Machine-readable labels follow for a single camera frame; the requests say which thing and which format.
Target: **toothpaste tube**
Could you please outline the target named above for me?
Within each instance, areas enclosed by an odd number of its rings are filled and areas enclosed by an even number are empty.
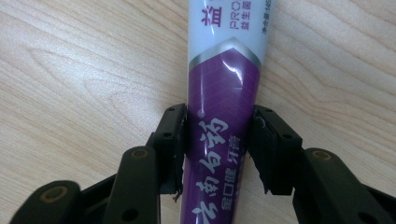
[[[190,0],[180,223],[233,223],[274,0]]]

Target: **purple toothpaste tube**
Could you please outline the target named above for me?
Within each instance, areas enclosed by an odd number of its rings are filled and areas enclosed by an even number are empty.
[[[274,0],[190,0],[180,223],[233,223]]]

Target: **wooden table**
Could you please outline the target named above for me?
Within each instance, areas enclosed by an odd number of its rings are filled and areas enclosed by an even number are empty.
[[[186,1],[1,0],[0,222],[58,179],[85,189],[186,102]],[[396,2],[278,0],[257,104],[396,196]],[[162,196],[163,223],[180,202]],[[236,223],[296,223],[247,159]]]

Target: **light wood grain surface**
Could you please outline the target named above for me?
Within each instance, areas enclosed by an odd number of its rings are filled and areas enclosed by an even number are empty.
[[[85,189],[186,102],[188,3],[0,1],[0,223],[53,180]],[[257,104],[396,196],[396,2],[278,0]],[[252,159],[236,223],[296,223]],[[162,196],[163,223],[180,202]]]

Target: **purple label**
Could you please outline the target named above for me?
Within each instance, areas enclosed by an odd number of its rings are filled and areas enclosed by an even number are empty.
[[[232,223],[260,71],[236,49],[189,74],[190,145],[180,223]]]

